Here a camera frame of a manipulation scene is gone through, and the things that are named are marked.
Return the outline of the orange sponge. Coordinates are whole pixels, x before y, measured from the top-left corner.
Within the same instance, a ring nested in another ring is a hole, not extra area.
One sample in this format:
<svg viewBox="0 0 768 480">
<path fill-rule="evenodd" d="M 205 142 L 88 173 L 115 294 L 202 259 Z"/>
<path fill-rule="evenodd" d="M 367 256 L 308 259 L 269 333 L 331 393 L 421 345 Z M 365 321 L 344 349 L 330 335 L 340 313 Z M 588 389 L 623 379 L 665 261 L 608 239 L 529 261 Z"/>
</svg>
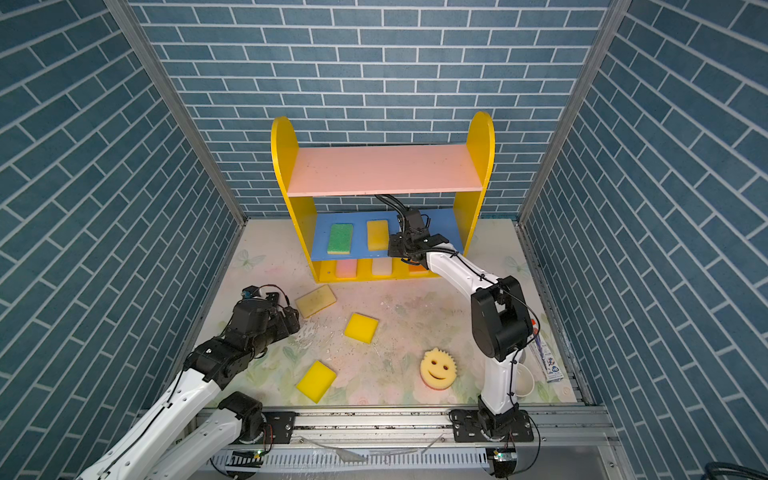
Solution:
<svg viewBox="0 0 768 480">
<path fill-rule="evenodd" d="M 408 270 L 410 275 L 426 275 L 429 273 L 429 270 L 422 265 L 409 265 Z"/>
</svg>

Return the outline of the yellow sponge rectangle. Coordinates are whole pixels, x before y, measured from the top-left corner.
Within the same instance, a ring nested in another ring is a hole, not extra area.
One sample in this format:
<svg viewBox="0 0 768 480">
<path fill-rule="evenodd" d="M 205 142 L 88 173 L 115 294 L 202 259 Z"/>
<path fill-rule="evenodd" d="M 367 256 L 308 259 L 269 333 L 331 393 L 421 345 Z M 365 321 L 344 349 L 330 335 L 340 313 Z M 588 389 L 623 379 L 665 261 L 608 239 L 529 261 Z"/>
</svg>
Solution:
<svg viewBox="0 0 768 480">
<path fill-rule="evenodd" d="M 371 252 L 387 251 L 389 245 L 389 224 L 386 219 L 368 221 L 367 248 Z"/>
</svg>

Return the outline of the beige pale pink sponge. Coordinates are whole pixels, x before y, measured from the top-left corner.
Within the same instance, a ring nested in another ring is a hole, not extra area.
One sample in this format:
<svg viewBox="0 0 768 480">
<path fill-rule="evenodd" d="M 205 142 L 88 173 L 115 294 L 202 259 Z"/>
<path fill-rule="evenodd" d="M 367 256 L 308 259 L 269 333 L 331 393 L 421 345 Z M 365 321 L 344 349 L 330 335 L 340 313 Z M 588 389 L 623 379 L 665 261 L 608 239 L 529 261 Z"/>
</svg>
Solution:
<svg viewBox="0 0 768 480">
<path fill-rule="evenodd" d="M 374 258 L 371 273 L 374 277 L 390 277 L 393 275 L 393 260 L 389 257 Z"/>
</svg>

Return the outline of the pale yellow tan sponge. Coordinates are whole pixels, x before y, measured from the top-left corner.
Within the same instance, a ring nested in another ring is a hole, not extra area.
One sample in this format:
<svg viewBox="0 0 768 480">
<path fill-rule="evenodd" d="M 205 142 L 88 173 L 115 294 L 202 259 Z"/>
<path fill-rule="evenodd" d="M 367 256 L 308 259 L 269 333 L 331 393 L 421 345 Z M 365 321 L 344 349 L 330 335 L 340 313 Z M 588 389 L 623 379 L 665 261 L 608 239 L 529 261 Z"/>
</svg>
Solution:
<svg viewBox="0 0 768 480">
<path fill-rule="evenodd" d="M 296 300 L 296 308 L 305 319 L 310 318 L 337 301 L 328 285 L 322 285 Z"/>
</svg>

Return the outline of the green sponge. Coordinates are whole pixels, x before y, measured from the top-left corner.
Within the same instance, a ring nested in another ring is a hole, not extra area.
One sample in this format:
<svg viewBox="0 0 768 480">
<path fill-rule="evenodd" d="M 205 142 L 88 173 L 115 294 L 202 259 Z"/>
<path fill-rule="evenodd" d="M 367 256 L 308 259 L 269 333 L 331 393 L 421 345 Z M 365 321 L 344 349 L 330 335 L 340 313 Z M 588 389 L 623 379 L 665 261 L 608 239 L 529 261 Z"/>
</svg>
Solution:
<svg viewBox="0 0 768 480">
<path fill-rule="evenodd" d="M 349 255 L 351 253 L 353 236 L 353 224 L 332 224 L 329 231 L 326 252 L 329 255 Z"/>
</svg>

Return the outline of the bright yellow sponge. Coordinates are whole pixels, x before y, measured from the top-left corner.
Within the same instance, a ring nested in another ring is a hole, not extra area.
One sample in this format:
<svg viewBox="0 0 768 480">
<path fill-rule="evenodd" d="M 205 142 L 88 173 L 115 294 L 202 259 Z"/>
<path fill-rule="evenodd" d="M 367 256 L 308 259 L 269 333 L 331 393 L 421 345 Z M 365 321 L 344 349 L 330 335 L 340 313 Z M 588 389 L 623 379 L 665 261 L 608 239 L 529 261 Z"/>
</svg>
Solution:
<svg viewBox="0 0 768 480">
<path fill-rule="evenodd" d="M 344 335 L 350 339 L 365 344 L 371 344 L 376 333 L 379 321 L 375 318 L 353 313 L 344 330 Z"/>
<path fill-rule="evenodd" d="M 312 402 L 319 403 L 336 378 L 337 373 L 334 370 L 320 361 L 315 361 L 296 388 Z"/>
</svg>

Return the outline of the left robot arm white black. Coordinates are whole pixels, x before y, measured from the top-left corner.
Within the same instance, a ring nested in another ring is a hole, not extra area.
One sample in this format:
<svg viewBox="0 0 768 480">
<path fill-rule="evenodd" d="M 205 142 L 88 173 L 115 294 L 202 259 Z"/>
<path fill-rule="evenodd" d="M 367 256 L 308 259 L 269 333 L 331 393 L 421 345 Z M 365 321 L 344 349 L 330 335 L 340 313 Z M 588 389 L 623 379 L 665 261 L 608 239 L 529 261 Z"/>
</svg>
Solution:
<svg viewBox="0 0 768 480">
<path fill-rule="evenodd" d="M 183 431 L 271 344 L 299 330 L 299 312 L 279 286 L 245 288 L 222 332 L 187 355 L 168 390 L 80 478 L 187 479 L 234 442 L 269 452 L 275 433 L 263 405 L 239 391 L 221 400 L 191 434 Z"/>
</svg>

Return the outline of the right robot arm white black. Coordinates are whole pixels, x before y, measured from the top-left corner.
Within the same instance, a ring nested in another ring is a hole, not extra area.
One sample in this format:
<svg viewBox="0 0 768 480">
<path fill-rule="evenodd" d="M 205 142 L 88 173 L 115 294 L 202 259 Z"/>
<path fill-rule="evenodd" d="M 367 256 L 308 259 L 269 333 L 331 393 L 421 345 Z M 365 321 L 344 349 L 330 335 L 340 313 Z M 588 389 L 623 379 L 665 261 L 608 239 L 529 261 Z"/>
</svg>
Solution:
<svg viewBox="0 0 768 480">
<path fill-rule="evenodd" d="M 378 195 L 376 199 L 397 213 L 399 231 L 390 236 L 388 255 L 442 277 L 468 300 L 472 337 L 486 357 L 478 399 L 479 424 L 490 439 L 508 436 L 520 416 L 514 392 L 518 357 L 533 339 L 536 322 L 520 282 L 470 262 L 445 236 L 429 231 L 429 217 L 419 210 L 392 195 Z"/>
</svg>

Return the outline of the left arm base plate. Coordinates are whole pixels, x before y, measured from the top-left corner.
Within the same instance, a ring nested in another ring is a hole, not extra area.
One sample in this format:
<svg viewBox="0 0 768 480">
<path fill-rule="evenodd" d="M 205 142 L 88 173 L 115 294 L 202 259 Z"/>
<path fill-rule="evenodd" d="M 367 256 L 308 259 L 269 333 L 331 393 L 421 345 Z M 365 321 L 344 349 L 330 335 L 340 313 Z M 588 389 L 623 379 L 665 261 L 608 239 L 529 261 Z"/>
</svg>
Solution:
<svg viewBox="0 0 768 480">
<path fill-rule="evenodd" d="M 231 445 L 289 444 L 293 435 L 297 413 L 295 411 L 266 411 L 247 415 L 237 429 Z"/>
</svg>

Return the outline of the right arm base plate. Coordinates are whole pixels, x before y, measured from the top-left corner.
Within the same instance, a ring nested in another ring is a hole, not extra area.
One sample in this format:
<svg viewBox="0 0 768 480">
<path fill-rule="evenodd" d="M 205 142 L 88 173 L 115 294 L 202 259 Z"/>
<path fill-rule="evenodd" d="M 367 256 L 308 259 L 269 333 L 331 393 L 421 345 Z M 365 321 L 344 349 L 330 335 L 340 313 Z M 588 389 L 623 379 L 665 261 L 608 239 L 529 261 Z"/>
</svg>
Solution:
<svg viewBox="0 0 768 480">
<path fill-rule="evenodd" d="M 500 415 L 479 409 L 454 409 L 448 414 L 456 443 L 533 442 L 533 422 L 528 412 L 512 409 Z"/>
</svg>

